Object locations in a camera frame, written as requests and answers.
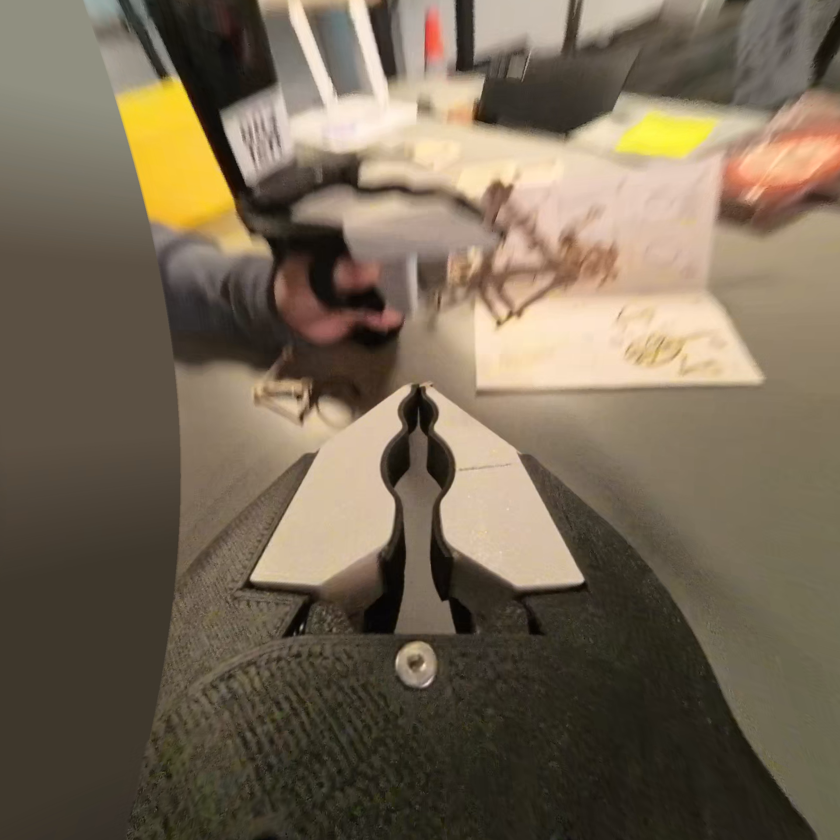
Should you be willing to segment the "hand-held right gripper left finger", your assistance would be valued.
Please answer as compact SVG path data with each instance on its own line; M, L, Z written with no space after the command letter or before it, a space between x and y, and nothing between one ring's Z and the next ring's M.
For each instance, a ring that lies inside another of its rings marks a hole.
M376 601L403 536L417 387L405 385L321 446L250 574L260 590Z

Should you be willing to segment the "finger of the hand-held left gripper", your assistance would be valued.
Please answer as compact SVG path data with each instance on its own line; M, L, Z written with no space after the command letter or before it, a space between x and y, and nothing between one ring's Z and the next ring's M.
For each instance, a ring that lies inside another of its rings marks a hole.
M360 166L358 186L369 189L407 190L410 193L445 193L455 198L468 196L455 179L408 160L365 160Z
M421 260L493 251L500 243L480 213L438 199L395 197L352 206L343 215L343 238L354 259L382 268L380 291L393 310L417 308Z

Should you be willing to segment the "white stand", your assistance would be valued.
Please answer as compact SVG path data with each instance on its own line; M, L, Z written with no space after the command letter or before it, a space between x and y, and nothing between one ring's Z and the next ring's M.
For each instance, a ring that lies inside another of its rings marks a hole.
M417 105L391 101L368 4L349 1L338 5L345 7L350 17L371 93L340 95L336 91L310 26L306 4L289 1L290 24L321 102L319 107L292 117L290 127L295 141L312 148L357 151L389 133L414 125Z

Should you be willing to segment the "wooden parts sheet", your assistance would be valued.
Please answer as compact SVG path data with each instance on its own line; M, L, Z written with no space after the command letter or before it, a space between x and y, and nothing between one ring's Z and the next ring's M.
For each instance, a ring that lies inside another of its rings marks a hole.
M460 145L454 141L418 139L402 145L407 161L431 172L441 172L461 160Z

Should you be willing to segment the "black flat board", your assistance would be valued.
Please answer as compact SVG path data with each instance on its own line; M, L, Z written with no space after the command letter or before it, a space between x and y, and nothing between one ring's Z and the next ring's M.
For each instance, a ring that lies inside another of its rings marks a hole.
M520 76L489 77L475 121L566 136L613 112L640 49L530 59Z

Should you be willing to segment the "dark upright panel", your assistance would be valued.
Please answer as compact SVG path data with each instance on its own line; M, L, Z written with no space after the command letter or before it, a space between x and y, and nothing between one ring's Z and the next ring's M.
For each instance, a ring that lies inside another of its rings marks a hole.
M273 88L277 69L257 1L149 1L150 16L233 198L247 191L223 111Z

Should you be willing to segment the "white instruction booklet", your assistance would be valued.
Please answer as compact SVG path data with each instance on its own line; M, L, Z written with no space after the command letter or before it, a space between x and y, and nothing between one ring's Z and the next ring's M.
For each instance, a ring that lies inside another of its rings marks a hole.
M709 289L721 163L709 159L514 183L552 237L591 203L584 239L618 245L618 276L558 290L497 328L474 309L479 393L759 386L764 375Z

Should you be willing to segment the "small wooden truss part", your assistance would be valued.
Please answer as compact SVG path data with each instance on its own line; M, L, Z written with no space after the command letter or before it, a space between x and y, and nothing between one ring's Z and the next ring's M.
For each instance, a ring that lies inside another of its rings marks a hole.
M256 406L299 427L313 419L326 427L341 429L360 414L358 389L341 378L279 377L268 371L251 393Z

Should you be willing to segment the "yellow paper sheet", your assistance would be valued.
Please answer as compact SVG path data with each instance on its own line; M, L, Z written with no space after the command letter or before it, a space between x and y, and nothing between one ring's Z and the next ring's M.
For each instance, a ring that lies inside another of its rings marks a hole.
M115 99L152 223L196 229L233 212L234 199L179 80Z
M648 112L614 146L618 154L680 160L694 153L719 125L717 119Z

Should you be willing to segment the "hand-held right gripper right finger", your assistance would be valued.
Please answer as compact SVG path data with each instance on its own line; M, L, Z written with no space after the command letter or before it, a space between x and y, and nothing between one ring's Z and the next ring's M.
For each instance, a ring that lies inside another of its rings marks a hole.
M418 389L418 419L438 486L433 578L455 623L484 623L527 597L583 588L584 574L520 452L432 385Z

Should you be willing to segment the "person's left hand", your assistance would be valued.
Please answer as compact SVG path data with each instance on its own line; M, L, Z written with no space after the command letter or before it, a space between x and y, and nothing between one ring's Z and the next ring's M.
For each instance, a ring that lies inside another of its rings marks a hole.
M320 346L349 339L362 329L377 335L399 332L405 322L398 310L329 308L314 294L309 282L310 259L304 255L287 257L278 268L272 288L277 315L298 337ZM369 262L342 257L332 271L337 291L353 296L376 291L381 268Z

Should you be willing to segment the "orange traffic cone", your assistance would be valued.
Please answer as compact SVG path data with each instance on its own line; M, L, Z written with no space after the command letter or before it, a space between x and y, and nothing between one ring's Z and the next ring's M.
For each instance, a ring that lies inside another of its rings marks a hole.
M440 13L436 6L428 7L424 17L424 70L427 75L446 72L446 50Z

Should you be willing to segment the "person's left forearm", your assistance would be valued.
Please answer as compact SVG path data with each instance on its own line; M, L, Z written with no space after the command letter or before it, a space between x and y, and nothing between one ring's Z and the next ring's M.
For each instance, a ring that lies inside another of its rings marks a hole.
M262 255L229 254L214 242L152 222L171 333L280 350L290 331L275 301L277 268Z

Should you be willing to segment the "wooden model bicycle frame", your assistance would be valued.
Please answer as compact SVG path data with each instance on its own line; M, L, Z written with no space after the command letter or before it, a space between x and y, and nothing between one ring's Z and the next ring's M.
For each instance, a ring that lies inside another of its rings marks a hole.
M490 250L471 248L448 258L444 278L430 294L433 319L473 300L482 303L499 329L552 292L584 282L599 289L617 279L617 241L584 237L604 217L604 202L591 203L550 237L540 232L536 213L514 202L514 192L514 183L499 178L484 189L479 208L498 243Z

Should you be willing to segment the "brown model kit box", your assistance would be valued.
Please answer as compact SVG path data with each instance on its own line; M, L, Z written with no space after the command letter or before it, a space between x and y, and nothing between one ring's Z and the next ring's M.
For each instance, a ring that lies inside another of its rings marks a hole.
M811 90L728 151L721 218L770 231L818 207L838 208L839 95Z

